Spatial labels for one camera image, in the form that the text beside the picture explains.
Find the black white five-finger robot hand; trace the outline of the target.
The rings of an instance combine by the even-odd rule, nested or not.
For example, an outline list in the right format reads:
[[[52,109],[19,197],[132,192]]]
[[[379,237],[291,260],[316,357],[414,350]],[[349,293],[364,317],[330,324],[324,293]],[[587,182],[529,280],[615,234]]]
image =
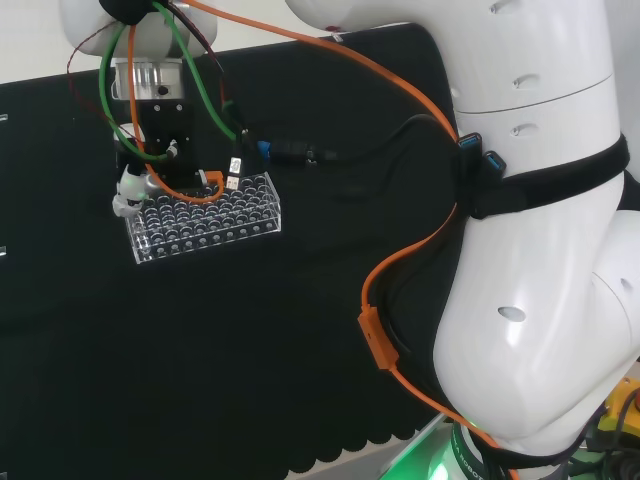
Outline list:
[[[193,108],[184,101],[138,100],[131,122],[116,127],[117,182],[112,208],[131,218],[156,194],[203,203],[217,197],[218,171],[202,169],[193,142]]]

